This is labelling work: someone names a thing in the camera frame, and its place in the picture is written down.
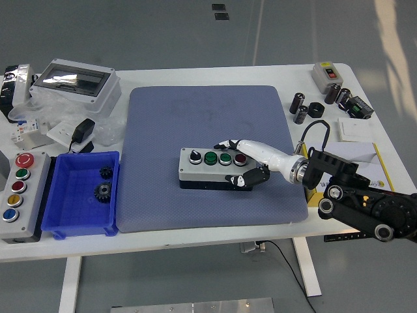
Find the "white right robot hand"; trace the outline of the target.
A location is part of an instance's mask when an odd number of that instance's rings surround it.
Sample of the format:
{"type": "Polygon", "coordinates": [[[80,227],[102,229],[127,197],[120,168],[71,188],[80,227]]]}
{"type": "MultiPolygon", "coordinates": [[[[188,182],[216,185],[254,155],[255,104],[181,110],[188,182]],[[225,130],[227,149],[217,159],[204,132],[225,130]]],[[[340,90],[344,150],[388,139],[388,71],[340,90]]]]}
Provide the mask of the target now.
{"type": "Polygon", "coordinates": [[[261,167],[242,175],[226,175],[225,179],[237,187],[250,187],[267,181],[270,172],[280,172],[292,184],[301,183],[306,169],[306,159],[300,155],[288,155],[265,143],[251,140],[227,140],[214,146],[215,149],[232,149],[257,161],[261,167]]]}

